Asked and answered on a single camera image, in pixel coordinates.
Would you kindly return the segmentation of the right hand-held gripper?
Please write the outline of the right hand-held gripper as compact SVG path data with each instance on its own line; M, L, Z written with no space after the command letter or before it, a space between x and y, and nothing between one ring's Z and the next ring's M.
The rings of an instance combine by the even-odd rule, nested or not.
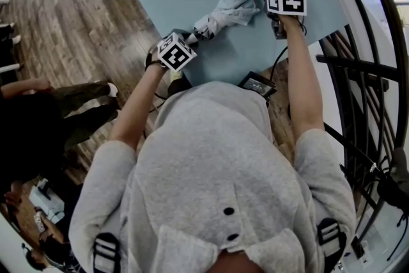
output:
M307 15L306 0L265 0L266 14L272 21L272 29L276 39L287 39L283 23L280 21L280 15L287 15L298 20L302 31L306 35L307 30L304 26L304 19Z

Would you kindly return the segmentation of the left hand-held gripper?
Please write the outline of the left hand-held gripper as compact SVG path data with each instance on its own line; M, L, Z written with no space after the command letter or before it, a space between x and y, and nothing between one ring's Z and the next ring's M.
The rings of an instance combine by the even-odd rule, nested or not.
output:
M170 71L179 72L196 56L181 30L173 30L157 44L158 59Z

